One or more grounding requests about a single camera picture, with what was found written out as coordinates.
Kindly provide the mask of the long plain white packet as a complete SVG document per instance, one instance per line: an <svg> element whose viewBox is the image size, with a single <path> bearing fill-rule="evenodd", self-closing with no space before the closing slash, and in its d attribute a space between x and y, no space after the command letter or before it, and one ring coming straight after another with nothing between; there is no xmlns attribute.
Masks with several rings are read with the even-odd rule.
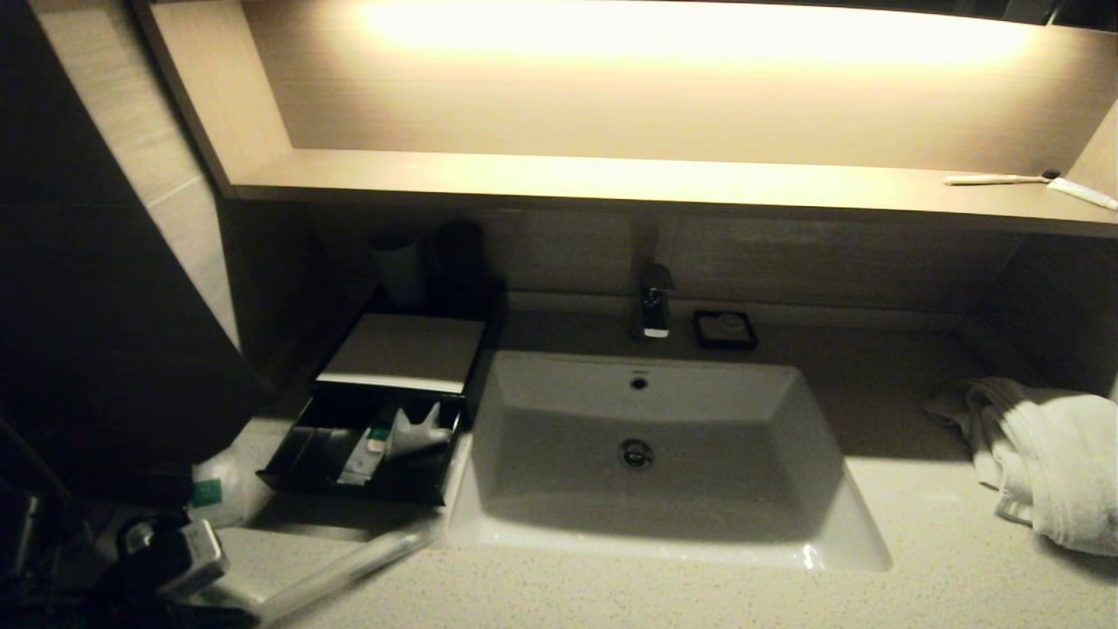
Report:
<svg viewBox="0 0 1118 629"><path fill-rule="evenodd" d="M377 536L265 598L252 612L256 628L271 629L284 617L299 612L304 606L314 604L320 598L356 584L356 581L371 576L376 570L430 546L442 537L444 530L443 515L432 514Z"/></svg>

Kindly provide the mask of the puffy white pouch packet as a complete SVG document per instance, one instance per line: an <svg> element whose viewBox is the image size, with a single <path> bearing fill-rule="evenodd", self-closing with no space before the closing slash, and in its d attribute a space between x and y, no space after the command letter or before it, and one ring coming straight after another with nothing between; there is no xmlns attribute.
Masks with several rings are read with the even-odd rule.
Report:
<svg viewBox="0 0 1118 629"><path fill-rule="evenodd" d="M386 450L387 460L402 458L404 455L414 452L423 452L434 446L451 442L452 428L439 425L440 402L432 402L417 425L411 421L408 409L409 406L404 404L395 411Z"/></svg>

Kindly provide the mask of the dark brown cup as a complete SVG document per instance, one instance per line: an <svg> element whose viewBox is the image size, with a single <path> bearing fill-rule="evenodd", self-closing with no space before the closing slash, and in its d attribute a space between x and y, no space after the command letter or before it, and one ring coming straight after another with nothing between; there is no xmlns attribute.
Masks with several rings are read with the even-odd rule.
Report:
<svg viewBox="0 0 1118 629"><path fill-rule="evenodd" d="M483 231L471 220L452 220L432 232L437 259L435 303L439 309L477 314L486 305L487 267Z"/></svg>

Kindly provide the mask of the square sachet with green label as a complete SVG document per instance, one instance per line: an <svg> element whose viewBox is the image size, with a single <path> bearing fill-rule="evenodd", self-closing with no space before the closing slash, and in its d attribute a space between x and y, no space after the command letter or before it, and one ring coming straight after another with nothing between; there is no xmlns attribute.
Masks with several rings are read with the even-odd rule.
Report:
<svg viewBox="0 0 1118 629"><path fill-rule="evenodd" d="M245 469L236 446L228 446L191 468L188 511L214 528L237 527L246 522Z"/></svg>

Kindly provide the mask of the small white tube green cap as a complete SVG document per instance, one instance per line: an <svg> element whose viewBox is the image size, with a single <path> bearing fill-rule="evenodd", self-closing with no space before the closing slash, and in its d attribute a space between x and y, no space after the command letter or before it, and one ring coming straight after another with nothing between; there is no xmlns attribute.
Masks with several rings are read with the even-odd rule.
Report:
<svg viewBox="0 0 1118 629"><path fill-rule="evenodd" d="M381 463L387 460L390 445L391 429L368 427L349 452L337 482L343 486L363 486L371 482Z"/></svg>

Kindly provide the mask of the pale grey cup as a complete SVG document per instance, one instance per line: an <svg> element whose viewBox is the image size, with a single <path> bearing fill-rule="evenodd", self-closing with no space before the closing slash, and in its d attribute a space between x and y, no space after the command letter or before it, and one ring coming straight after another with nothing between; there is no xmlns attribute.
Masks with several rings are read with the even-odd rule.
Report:
<svg viewBox="0 0 1118 629"><path fill-rule="evenodd" d="M392 226L369 239L376 273L392 306L416 309L426 302L421 235L411 228Z"/></svg>

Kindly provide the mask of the white ceramic sink basin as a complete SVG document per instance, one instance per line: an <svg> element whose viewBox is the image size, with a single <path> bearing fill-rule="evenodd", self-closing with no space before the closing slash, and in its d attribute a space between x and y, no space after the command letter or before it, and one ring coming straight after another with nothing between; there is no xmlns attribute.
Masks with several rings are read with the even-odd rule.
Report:
<svg viewBox="0 0 1118 629"><path fill-rule="evenodd" d="M654 466L620 466L643 439ZM502 350L451 543L794 570L892 557L794 366Z"/></svg>

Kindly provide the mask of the chrome faucet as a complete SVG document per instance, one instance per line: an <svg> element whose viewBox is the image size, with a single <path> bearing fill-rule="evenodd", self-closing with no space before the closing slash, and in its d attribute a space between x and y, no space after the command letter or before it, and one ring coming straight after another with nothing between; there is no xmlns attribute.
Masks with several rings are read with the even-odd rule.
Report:
<svg viewBox="0 0 1118 629"><path fill-rule="evenodd" d="M673 274L659 258L659 219L634 218L631 223L631 277L635 286L631 339L651 342L670 335L670 299L675 289Z"/></svg>

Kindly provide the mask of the black soap dish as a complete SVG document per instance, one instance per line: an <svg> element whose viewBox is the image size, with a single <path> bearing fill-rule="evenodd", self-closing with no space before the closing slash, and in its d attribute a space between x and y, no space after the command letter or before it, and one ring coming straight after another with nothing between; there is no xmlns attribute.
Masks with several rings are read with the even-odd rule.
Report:
<svg viewBox="0 0 1118 629"><path fill-rule="evenodd" d="M752 351L760 345L746 312L695 309L692 325L699 347Z"/></svg>

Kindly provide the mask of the warm LED light strip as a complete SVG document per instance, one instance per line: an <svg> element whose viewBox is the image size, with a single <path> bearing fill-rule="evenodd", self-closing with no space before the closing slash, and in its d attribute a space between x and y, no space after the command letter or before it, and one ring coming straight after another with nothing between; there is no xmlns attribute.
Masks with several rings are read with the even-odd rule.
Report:
<svg viewBox="0 0 1118 629"><path fill-rule="evenodd" d="M1006 61L1042 34L975 17L650 0L369 0L349 23L389 53L670 67Z"/></svg>

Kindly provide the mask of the white terry towel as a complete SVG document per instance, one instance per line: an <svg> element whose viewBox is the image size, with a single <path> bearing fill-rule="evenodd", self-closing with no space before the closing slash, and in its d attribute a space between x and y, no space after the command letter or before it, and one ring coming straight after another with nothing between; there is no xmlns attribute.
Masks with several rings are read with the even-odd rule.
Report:
<svg viewBox="0 0 1118 629"><path fill-rule="evenodd" d="M1005 377L954 381L927 399L957 427L995 514L1073 552L1118 557L1118 404Z"/></svg>

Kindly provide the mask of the white toothbrush black head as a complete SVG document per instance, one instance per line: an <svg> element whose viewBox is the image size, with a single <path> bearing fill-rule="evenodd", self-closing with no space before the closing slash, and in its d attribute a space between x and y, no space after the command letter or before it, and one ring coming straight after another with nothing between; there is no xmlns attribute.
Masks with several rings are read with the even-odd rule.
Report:
<svg viewBox="0 0 1118 629"><path fill-rule="evenodd" d="M946 185L993 185L993 184L1048 184L1062 175L1059 169L1046 169L1041 175L974 174L942 178Z"/></svg>

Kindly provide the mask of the white toothpaste tube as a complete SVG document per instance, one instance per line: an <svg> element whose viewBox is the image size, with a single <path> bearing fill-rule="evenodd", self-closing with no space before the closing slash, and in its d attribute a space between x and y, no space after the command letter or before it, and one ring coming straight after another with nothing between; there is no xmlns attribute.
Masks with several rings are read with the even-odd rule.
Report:
<svg viewBox="0 0 1118 629"><path fill-rule="evenodd" d="M1102 194L1101 191L1091 190L1091 188L1083 184L1070 182L1069 179L1063 177L1052 179L1051 182L1046 184L1046 188L1049 188L1049 190L1062 192L1062 194L1078 198L1079 200L1082 200L1082 202L1105 208L1105 210L1118 212L1118 198Z"/></svg>

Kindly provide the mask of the wooden wall shelf niche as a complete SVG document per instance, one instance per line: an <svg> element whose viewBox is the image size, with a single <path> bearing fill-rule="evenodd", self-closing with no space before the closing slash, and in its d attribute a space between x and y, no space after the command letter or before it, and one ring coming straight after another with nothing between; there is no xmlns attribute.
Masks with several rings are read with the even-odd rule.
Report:
<svg viewBox="0 0 1118 629"><path fill-rule="evenodd" d="M607 66L389 53L369 0L129 0L224 196L722 212L1118 238L1118 32L1006 61Z"/></svg>

